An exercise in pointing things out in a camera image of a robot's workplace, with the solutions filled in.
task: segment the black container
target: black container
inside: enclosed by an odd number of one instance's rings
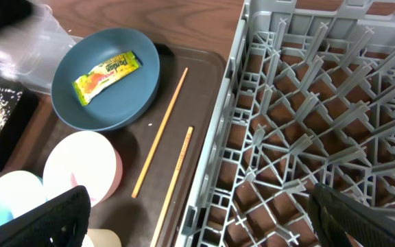
[[[0,102],[5,119],[0,127],[1,172],[38,105],[38,97],[21,83],[0,78]]]

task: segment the blue bowl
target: blue bowl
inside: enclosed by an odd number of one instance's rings
[[[82,106],[72,82],[94,66],[133,51],[142,66],[115,82]],[[114,28],[92,34],[66,54],[51,86],[51,100],[59,118],[79,130],[114,130],[130,124],[152,103],[159,85],[160,61],[153,42],[131,29]]]

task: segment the wooden chopstick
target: wooden chopstick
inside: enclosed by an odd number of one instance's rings
[[[176,182],[178,182],[179,173],[181,172],[182,164],[184,163],[184,157],[185,154],[187,153],[187,149],[189,147],[192,134],[193,134],[193,127],[190,126],[189,129],[187,130],[187,135],[185,136],[184,144],[182,144],[182,149],[181,149],[181,153],[179,154],[178,162],[176,163],[175,172],[171,177],[169,190],[167,191],[167,195],[165,196],[163,208],[161,209],[161,214],[159,215],[158,223],[156,223],[155,233],[152,238],[150,247],[155,247],[156,244],[158,243],[158,238],[159,235],[161,234],[161,229],[163,228],[165,216],[167,215],[167,210],[169,209],[171,197],[175,190]]]
[[[185,79],[185,76],[187,75],[188,70],[189,70],[189,68],[185,68],[184,73],[182,74],[181,80],[179,81],[179,84],[176,87],[175,93],[173,94],[173,97],[171,98],[169,107],[167,108],[167,111],[165,112],[163,121],[161,122],[158,132],[156,133],[155,141],[152,144],[152,147],[150,148],[149,154],[147,155],[147,159],[144,162],[143,169],[141,170],[141,173],[140,173],[140,176],[138,177],[138,180],[136,182],[134,191],[132,192],[133,198],[136,198],[140,192],[141,185],[143,185],[145,175],[147,174],[150,163],[152,162],[152,159],[154,158],[156,148],[158,147],[159,141],[161,140],[165,126],[167,125],[167,122],[169,121],[171,111],[173,110],[173,107],[175,106],[176,99],[178,98],[179,91],[182,88],[182,84],[184,83],[184,79]]]

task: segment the food wrapper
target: food wrapper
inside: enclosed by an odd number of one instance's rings
[[[105,88],[137,70],[139,67],[140,64],[131,51],[109,58],[97,65],[89,73],[80,76],[73,82],[73,87],[80,103],[86,106]]]

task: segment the plastic dish rack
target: plastic dish rack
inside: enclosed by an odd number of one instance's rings
[[[318,246],[315,183],[395,219],[395,10],[246,0],[176,246]]]

